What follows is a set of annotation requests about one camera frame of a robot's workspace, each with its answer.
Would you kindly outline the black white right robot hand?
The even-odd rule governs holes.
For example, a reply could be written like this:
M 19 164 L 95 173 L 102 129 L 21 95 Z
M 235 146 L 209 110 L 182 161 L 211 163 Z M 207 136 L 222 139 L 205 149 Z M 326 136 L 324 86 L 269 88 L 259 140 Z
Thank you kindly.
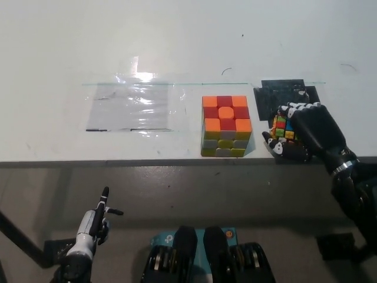
M 277 117 L 284 118 L 290 124 L 293 137 L 279 137 L 268 131 L 262 133 L 275 156 L 302 163 L 316 156 L 330 175 L 358 162 L 338 124 L 321 103 L 289 102 L 279 106 Z

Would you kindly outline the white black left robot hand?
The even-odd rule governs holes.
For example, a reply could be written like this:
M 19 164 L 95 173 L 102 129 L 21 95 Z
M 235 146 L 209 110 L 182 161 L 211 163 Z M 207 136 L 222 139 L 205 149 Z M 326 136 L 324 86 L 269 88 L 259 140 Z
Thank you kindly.
M 105 218 L 106 213 L 121 216 L 123 211 L 107 206 L 110 188 L 106 186 L 95 209 L 88 210 L 79 225 L 75 244 L 67 252 L 67 256 L 86 256 L 93 260 L 97 245 L 102 245 L 108 238 L 110 222 Z

